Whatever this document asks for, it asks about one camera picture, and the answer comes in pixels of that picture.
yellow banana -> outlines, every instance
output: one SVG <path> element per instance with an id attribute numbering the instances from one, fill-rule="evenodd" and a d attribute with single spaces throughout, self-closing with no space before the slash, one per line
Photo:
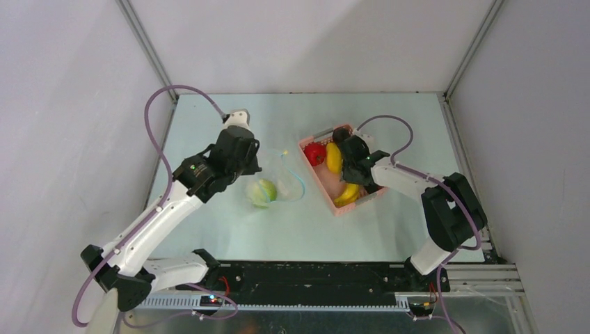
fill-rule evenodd
<path id="1" fill-rule="evenodd" d="M 342 154 L 334 143 L 326 145 L 326 165 L 328 170 L 334 174 L 342 172 Z"/>
<path id="2" fill-rule="evenodd" d="M 359 192 L 360 186 L 358 184 L 347 183 L 344 192 L 334 200 L 334 204 L 337 207 L 348 205 L 358 199 Z"/>

gray wall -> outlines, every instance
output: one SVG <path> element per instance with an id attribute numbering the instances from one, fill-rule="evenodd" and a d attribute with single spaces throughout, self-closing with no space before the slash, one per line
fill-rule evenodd
<path id="1" fill-rule="evenodd" d="M 443 90 L 492 0 L 142 0 L 173 82 L 210 93 Z"/>
<path id="2" fill-rule="evenodd" d="M 79 254 L 141 212 L 159 83 L 112 0 L 2 0 L 0 31 L 0 333 L 82 333 Z M 159 137 L 169 110 L 154 105 Z M 92 284 L 82 320 L 101 295 Z"/>
<path id="3" fill-rule="evenodd" d="M 590 1 L 507 1 L 452 107 L 542 333 L 586 333 Z"/>

white table surface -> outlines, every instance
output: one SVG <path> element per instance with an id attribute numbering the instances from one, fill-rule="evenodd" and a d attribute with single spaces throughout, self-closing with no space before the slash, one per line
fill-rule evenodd
<path id="1" fill-rule="evenodd" d="M 223 260 L 404 261 L 427 238 L 422 206 L 389 190 L 348 214 L 334 217 L 297 152 L 302 138 L 341 123 L 358 126 L 368 117 L 388 113 L 413 127 L 413 144 L 399 160 L 419 170 L 451 174 L 458 170 L 438 98 L 433 93 L 229 94 L 212 95 L 226 112 L 246 108 L 261 148 L 287 150 L 288 162 L 307 187 L 298 202 L 256 209 L 241 184 L 216 194 L 182 221 L 156 248 L 153 257 L 180 256 L 205 248 Z M 221 129 L 217 113 L 198 95 L 182 95 L 164 152 L 173 170 L 214 143 Z M 392 152 L 408 136 L 393 120 L 375 120 L 363 128 L 377 148 Z M 164 191 L 160 165 L 150 201 Z M 472 238 L 465 244 L 473 245 Z M 483 253 L 462 250 L 457 262 L 483 262 Z"/>

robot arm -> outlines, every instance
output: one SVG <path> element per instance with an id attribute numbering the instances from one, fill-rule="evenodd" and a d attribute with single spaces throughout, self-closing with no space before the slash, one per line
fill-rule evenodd
<path id="1" fill-rule="evenodd" d="M 172 189 L 161 206 L 162 196 L 113 241 L 102 248 L 89 245 L 84 249 L 81 256 L 91 271 L 104 259 L 104 254 L 114 252 L 95 279 L 105 292 L 118 290 L 119 310 L 135 308 L 153 291 L 184 283 L 205 281 L 207 285 L 208 278 L 216 280 L 219 263 L 205 250 L 173 259 L 148 257 L 184 218 L 215 193 L 223 192 L 240 175 L 261 171 L 256 158 L 260 143 L 250 131 L 249 120 L 245 109 L 233 111 L 224 120 L 217 142 L 186 158 L 174 171 Z M 128 237 L 123 247 L 116 248 Z"/>
<path id="2" fill-rule="evenodd" d="M 420 202 L 424 208 L 429 238 L 421 249 L 406 260 L 406 268 L 427 276 L 433 272 L 463 242 L 473 237 L 467 218 L 459 207 L 452 207 L 452 197 L 435 179 L 448 186 L 467 208 L 476 228 L 487 224 L 486 215 L 465 176 L 453 173 L 448 177 L 430 175 L 393 163 L 388 153 L 370 152 L 364 137 L 350 136 L 337 143 L 343 158 L 342 178 L 348 183 L 361 184 L 369 192 L 385 186 Z"/>

clear plastic bag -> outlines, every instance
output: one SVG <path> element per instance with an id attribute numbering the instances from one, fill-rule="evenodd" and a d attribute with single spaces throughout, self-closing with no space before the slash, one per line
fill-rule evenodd
<path id="1" fill-rule="evenodd" d="M 287 165 L 287 151 L 259 150 L 261 172 L 248 177 L 246 197 L 256 207 L 269 207 L 275 202 L 293 202 L 305 195 L 305 183 Z"/>

